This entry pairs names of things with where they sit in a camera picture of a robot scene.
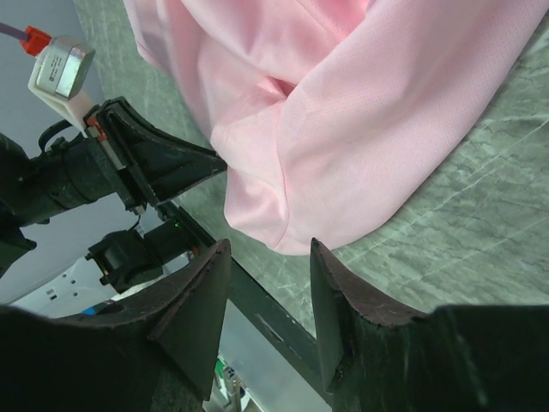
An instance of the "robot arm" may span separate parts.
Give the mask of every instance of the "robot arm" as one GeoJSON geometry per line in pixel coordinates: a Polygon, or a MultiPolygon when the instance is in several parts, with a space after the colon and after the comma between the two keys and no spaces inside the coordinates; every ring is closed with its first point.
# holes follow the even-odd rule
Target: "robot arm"
{"type": "Polygon", "coordinates": [[[214,151],[156,129],[124,98],[92,106],[80,89],[93,54],[66,36],[52,39],[39,53],[29,88],[66,120],[40,137],[38,157],[28,159],[0,133],[0,277],[36,246],[20,227],[48,223],[111,193],[140,215],[147,204],[156,208],[226,170],[214,151]],[[50,73],[53,61],[57,69],[50,73]],[[71,124],[81,133],[69,142],[59,137],[45,148],[71,124]]]}

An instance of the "black metal frame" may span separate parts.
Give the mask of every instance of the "black metal frame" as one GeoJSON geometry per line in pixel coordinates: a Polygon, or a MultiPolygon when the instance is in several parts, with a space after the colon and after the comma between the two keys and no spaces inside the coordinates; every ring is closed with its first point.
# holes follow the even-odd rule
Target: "black metal frame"
{"type": "MultiPolygon", "coordinates": [[[[173,203],[162,204],[156,209],[164,217],[179,221],[195,240],[199,252],[215,244],[216,240],[184,209],[173,203]]],[[[234,259],[231,272],[229,300],[318,395],[331,404],[332,396],[323,387],[317,340],[234,259]]]]}

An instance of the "pink fabric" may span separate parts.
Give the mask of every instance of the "pink fabric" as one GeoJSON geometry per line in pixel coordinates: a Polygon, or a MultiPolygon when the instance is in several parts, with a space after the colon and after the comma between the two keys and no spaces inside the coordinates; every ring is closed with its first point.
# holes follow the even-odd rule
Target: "pink fabric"
{"type": "Polygon", "coordinates": [[[384,224],[468,133],[549,0],[125,0],[275,251],[384,224]]]}

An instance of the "black cylinder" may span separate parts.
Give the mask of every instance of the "black cylinder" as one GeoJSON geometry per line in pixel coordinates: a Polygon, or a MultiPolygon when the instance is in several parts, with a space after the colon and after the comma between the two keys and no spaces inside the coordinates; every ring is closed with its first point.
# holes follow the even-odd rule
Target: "black cylinder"
{"type": "Polygon", "coordinates": [[[9,205],[19,226],[47,221],[114,192],[95,162],[90,144],[77,137],[30,160],[30,172],[18,178],[9,205]]]}

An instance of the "gray marble surface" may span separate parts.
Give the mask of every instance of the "gray marble surface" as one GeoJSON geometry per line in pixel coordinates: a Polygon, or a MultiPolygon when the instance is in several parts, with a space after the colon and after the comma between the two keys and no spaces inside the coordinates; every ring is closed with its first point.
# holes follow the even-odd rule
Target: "gray marble surface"
{"type": "MultiPolygon", "coordinates": [[[[122,0],[75,0],[106,98],[206,146],[171,79],[137,54],[122,0]]],[[[446,303],[549,303],[549,18],[462,144],[375,233],[337,251],[355,273],[422,311],[446,303]]],[[[314,334],[307,257],[227,226],[219,176],[179,202],[314,334]]]]}

